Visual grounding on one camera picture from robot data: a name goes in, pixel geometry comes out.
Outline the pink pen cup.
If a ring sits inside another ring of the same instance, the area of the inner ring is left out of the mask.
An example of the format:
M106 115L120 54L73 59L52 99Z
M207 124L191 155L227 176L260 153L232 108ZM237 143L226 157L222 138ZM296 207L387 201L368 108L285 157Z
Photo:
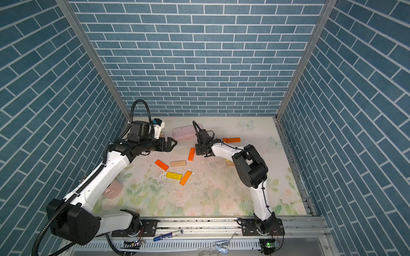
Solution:
M123 185L117 179L114 179L102 195L107 199L115 199L122 193L122 190Z

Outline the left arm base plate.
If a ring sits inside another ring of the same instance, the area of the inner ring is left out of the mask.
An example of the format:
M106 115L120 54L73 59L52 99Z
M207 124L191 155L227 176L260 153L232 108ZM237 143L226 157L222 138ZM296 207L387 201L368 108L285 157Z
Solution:
M112 237L154 237L158 226L156 219L143 219L139 221L137 229L116 230L111 233Z

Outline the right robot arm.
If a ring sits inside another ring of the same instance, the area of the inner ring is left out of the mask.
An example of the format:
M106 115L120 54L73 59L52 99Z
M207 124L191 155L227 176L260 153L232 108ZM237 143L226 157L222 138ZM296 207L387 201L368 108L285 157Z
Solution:
M192 122L197 138L195 150L204 157L222 157L233 162L242 183L249 188L254 205L254 219L258 232L262 235L275 230L284 236L284 226L269 206L265 182L268 166L253 145L239 148L225 143L222 139L210 135L209 131Z

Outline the orange block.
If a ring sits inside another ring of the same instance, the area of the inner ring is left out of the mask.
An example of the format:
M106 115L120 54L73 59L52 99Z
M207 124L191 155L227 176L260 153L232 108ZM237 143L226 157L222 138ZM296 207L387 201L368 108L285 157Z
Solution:
M192 175L192 171L190 170L186 171L186 173L183 175L182 179L180 180L180 184L184 186L187 183L191 175Z
M194 156L195 156L195 148L191 148L191 149L190 149L190 153L189 153L188 160L189 160L189 161L193 161Z
M237 138L223 138L223 142L226 143L226 144L240 143L241 138L239 138L239 137L237 137Z
M169 169L169 166L166 165L165 163L163 163L161 160L157 160L157 161L155 162L155 164L156 164L159 168L161 168L163 171L167 171L167 170Z

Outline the yellow block lower left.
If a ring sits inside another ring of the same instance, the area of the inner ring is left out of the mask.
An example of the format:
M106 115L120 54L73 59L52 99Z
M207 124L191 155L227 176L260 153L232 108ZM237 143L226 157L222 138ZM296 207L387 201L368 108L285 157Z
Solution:
M167 172L165 175L167 178L170 179L175 179L175 180L181 180L183 175L179 173L174 173L174 172Z

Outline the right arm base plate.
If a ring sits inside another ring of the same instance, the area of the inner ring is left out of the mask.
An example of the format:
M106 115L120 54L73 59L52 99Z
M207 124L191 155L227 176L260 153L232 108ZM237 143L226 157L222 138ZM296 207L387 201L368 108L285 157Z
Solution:
M238 218L237 224L243 236L284 236L285 230L281 219L259 221L250 218Z

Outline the blue screwdriver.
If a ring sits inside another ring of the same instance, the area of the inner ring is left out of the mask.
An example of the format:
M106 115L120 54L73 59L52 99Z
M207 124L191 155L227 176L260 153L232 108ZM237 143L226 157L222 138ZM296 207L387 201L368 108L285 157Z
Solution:
M177 230L177 231L172 231L172 232L169 232L169 233L166 233L166 234L161 234L161 235L155 237L155 238L153 239L153 241L154 241L154 242L162 241L162 240L169 239L169 238L172 238L172 237L181 235L181 234L183 234L183 230L182 230L182 229Z

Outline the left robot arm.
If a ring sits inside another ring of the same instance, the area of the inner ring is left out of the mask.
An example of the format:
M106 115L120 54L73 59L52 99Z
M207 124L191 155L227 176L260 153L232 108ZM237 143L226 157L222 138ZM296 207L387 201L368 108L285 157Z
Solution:
M92 210L116 176L136 157L151 151L173 150L177 141L160 136L164 126L158 118L150 123L131 122L126 139L118 139L108 146L100 166L63 199L53 199L48 204L51 233L79 245L117 230L124 231L127 236L139 235L142 228L139 213L122 209L120 213L98 217Z

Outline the pink pencil case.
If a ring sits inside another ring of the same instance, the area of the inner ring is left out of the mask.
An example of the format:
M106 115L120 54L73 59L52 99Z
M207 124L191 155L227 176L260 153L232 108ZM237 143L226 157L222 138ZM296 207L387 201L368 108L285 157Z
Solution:
M173 129L173 138L177 141L195 137L196 131L193 124Z

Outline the aluminium rail frame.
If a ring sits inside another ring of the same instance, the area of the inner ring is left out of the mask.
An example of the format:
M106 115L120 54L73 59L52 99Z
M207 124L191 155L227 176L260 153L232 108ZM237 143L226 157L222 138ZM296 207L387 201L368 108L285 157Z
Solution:
M158 220L154 237L111 237L115 248L123 253L171 253L208 249L210 255L234 250L259 251L263 255L337 256L335 242L324 218L281 216L284 236L243 236L238 218L250 217L163 217ZM183 234L154 242L161 234L183 230Z

